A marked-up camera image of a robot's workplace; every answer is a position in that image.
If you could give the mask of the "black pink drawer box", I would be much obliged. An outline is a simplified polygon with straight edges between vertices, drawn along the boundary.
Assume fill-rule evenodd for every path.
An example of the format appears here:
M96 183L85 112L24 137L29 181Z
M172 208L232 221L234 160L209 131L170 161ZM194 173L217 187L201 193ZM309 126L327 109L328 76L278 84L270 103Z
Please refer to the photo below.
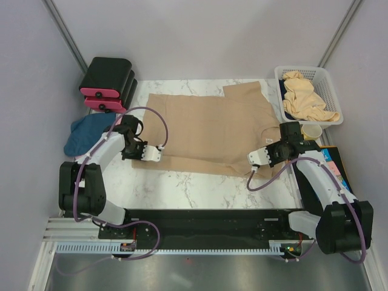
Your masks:
M132 70L124 58L94 57L81 81L79 91L84 96L119 98Z
M124 113L130 107L137 85L135 72L131 70L121 91L82 88L80 92L84 95L84 104L94 111Z

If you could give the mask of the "blue storey treehouse book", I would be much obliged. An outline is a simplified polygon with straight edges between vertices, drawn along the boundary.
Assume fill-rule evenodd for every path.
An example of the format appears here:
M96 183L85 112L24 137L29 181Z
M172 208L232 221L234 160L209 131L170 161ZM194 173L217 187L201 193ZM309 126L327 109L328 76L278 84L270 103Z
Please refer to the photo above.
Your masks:
M349 191L351 186L349 179L346 175L345 168L342 163L341 155L337 147L321 147L321 153L324 155L326 163L329 165L329 169L335 174L342 185Z

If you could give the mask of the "upper black pink drawer box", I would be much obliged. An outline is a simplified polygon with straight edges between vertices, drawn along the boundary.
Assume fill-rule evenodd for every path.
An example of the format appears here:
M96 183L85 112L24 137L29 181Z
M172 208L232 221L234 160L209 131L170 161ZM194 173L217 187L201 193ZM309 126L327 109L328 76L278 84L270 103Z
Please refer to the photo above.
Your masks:
M94 57L81 81L79 91L84 96L119 98L132 70L124 58Z

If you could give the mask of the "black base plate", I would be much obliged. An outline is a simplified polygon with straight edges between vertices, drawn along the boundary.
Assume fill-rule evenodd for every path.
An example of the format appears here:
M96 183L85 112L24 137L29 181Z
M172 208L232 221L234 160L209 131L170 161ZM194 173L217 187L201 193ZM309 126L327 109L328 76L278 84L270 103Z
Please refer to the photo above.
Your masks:
M127 210L124 222L104 227L100 239L135 239L142 249L264 249L270 241L307 241L289 226L290 209Z

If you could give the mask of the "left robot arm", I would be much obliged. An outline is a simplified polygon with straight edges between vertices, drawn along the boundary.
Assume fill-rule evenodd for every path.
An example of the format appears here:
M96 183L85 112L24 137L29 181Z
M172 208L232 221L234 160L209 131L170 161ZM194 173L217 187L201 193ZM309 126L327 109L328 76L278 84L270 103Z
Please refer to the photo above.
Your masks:
M77 219L94 218L112 224L112 232L128 238L133 224L125 219L125 210L107 199L102 173L112 159L122 153L124 159L140 159L145 141L139 139L144 126L132 115L125 115L111 134L106 127L98 142L75 162L64 162L59 169L59 208Z

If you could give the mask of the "white plastic basket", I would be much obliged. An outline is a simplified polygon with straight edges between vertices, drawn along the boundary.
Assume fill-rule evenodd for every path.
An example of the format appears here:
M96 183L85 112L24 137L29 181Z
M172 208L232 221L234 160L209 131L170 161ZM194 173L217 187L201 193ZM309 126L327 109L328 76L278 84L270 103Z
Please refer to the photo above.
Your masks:
M291 122L293 119L287 117L287 113L284 110L283 99L281 95L280 80L283 79L283 75L288 72L299 71L303 77L312 82L314 92L317 93L325 102L326 110L339 113L338 121L299 121L300 124L318 124L322 129L326 129L332 125L340 125L343 123L343 114L339 104L339 100L336 95L335 88L332 84L332 80L328 71L321 67L313 66L301 66L301 65L280 65L275 67L275 78L278 80L276 84L278 99L280 104L281 117L284 122Z

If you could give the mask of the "pink cube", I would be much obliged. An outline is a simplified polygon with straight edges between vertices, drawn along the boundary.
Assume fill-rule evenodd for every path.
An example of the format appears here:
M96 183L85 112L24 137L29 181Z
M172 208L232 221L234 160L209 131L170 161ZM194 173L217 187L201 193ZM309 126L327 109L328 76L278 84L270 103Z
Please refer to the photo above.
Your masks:
M334 175L338 176L341 174L334 161L327 161L327 165L329 166L329 169L334 173Z

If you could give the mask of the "yellow mug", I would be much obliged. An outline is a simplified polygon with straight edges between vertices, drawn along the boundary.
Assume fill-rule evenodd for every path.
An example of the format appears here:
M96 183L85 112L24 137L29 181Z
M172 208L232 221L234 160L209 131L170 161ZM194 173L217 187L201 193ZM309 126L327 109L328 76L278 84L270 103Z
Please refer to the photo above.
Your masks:
M301 132L305 140L316 141L323 134L323 130L320 125L316 124L303 124Z

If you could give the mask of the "lower black pink drawer box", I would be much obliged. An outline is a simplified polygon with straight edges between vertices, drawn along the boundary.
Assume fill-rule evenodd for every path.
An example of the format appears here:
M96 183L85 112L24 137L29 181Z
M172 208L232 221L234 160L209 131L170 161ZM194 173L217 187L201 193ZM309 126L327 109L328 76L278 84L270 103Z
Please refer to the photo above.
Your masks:
M94 111L124 113L130 107L137 85L135 72L131 70L121 91L82 88L80 92L84 95L84 104Z

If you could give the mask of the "light yellow t shirt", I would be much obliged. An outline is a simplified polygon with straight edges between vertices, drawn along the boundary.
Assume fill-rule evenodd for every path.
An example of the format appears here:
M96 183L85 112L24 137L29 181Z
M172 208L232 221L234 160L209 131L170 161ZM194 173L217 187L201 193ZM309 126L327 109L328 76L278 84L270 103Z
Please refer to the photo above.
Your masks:
M312 81L306 79L299 71L283 74L284 94L283 107L286 113L297 120L314 122L337 122L338 112L326 110L326 103L314 91Z

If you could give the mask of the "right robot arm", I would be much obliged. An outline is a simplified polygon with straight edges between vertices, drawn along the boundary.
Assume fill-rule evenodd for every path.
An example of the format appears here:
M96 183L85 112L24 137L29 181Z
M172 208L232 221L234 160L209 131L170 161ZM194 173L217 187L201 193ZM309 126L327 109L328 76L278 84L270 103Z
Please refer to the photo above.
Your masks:
M325 254L359 251L363 260L372 238L372 205L358 200L343 186L318 144L304 139L298 122L282 123L279 130L280 140L266 147L270 165L283 161L295 165L323 208L321 215L306 210L292 212L278 223L279 234L289 239L301 232L316 239Z

